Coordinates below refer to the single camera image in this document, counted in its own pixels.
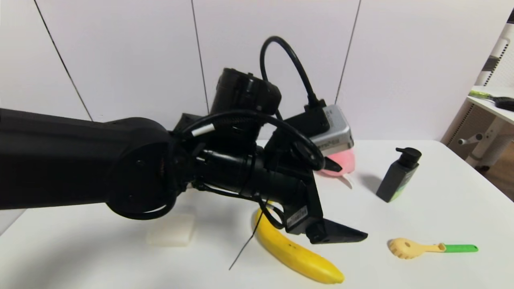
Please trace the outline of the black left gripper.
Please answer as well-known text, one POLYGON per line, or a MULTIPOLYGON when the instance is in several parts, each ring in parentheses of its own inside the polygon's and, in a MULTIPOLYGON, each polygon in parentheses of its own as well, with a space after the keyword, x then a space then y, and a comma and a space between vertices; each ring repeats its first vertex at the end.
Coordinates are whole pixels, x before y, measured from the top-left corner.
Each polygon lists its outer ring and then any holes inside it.
MULTIPOLYGON (((339 173, 342 167, 324 157, 323 172, 339 173)), ((305 234, 312 244, 361 242, 368 234, 323 218, 313 170, 286 157, 270 162, 257 159, 252 168, 252 199, 276 229, 305 234)))

